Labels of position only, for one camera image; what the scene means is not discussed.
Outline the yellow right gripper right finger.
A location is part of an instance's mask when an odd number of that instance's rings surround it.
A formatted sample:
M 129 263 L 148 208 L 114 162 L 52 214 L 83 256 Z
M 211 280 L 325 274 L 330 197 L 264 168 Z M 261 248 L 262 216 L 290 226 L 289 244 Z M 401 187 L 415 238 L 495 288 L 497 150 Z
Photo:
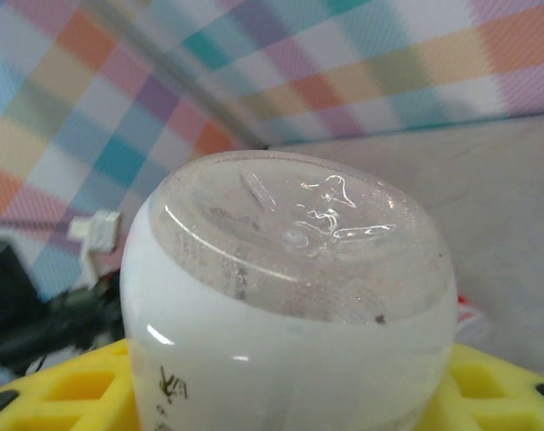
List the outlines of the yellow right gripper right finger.
M 458 344 L 416 429 L 544 431 L 544 376 Z

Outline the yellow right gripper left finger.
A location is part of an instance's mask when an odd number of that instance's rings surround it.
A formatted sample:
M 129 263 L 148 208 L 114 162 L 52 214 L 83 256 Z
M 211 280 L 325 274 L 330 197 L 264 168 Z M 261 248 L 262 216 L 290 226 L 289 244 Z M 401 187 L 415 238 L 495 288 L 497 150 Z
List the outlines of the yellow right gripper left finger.
M 127 342 L 85 353 L 0 388 L 18 395 L 2 430 L 138 430 Z

